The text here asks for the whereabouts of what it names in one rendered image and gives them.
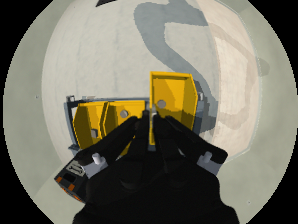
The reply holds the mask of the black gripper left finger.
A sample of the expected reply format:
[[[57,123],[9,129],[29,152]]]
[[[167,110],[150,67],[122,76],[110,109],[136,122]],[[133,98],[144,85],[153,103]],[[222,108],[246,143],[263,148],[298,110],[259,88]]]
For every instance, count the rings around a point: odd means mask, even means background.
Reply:
[[[149,128],[150,106],[147,104],[141,118],[129,117],[96,144],[79,151],[75,158],[90,179],[115,162],[131,141],[118,171],[118,177],[125,188],[138,188],[143,179]]]

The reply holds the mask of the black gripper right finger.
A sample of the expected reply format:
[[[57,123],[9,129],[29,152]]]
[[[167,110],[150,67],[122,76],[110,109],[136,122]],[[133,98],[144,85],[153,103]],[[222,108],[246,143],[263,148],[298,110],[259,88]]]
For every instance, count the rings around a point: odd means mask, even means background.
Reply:
[[[161,151],[168,184],[174,188],[183,187],[191,175],[189,166],[179,149],[186,158],[217,176],[228,153],[206,142],[174,117],[168,115],[162,118],[158,114],[155,104],[152,104],[155,148]]]

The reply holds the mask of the grey metal shelf rack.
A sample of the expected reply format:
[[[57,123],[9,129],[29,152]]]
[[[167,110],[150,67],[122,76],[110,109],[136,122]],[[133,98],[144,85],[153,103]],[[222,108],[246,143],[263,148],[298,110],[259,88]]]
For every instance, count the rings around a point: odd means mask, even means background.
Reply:
[[[196,106],[196,112],[195,112],[195,119],[193,124],[192,131],[196,134],[200,134],[201,124],[202,124],[202,117],[203,117],[203,109],[204,109],[204,101],[202,101],[203,93],[197,92],[198,95],[198,101]],[[71,98],[70,98],[71,97]],[[71,102],[72,101],[72,102]],[[77,137],[75,134],[74,126],[73,126],[73,116],[72,116],[72,109],[78,106],[79,103],[83,102],[101,102],[101,101],[145,101],[146,106],[150,102],[150,97],[134,97],[134,98],[101,98],[101,99],[85,99],[85,100],[78,100],[75,101],[74,95],[66,96],[66,102],[64,104],[64,111],[65,111],[65,117],[66,122],[69,130],[69,134],[72,140],[72,145],[68,147],[69,150],[72,150],[73,156],[76,156],[76,154],[83,150],[79,147]],[[155,145],[150,145],[150,137],[149,137],[149,151],[156,151]],[[75,151],[75,152],[74,152]],[[77,152],[77,153],[76,153]]]

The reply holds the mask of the yellow bin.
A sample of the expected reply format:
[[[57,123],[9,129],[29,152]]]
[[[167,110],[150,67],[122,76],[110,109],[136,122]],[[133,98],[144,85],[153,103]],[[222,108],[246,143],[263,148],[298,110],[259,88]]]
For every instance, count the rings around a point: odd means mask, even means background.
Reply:
[[[161,117],[173,116],[192,130],[197,98],[191,74],[150,71],[150,145],[155,145],[151,128],[152,104],[155,104],[156,111]],[[166,102],[165,108],[158,107],[159,100]]]
[[[127,106],[127,105],[140,105],[140,106]],[[128,112],[128,116],[126,118],[122,118],[120,116],[120,112],[122,110],[126,110]],[[104,133],[105,136],[123,123],[130,116],[138,116],[138,118],[142,117],[142,110],[145,110],[145,101],[112,101],[108,102],[105,118],[104,118]],[[131,143],[131,142],[130,142]],[[127,154],[128,147],[130,143],[127,145],[125,150],[120,155]]]
[[[78,104],[73,119],[73,126],[81,149],[96,144],[105,136],[103,121],[108,102],[84,102]],[[97,138],[91,137],[91,129],[93,128],[98,130]]]

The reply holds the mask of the black case with orange latches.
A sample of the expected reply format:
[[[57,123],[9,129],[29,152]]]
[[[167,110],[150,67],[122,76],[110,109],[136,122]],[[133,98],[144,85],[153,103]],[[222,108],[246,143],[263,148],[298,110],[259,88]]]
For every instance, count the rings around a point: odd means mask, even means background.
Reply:
[[[54,178],[57,184],[74,199],[86,204],[88,176],[74,157]]]

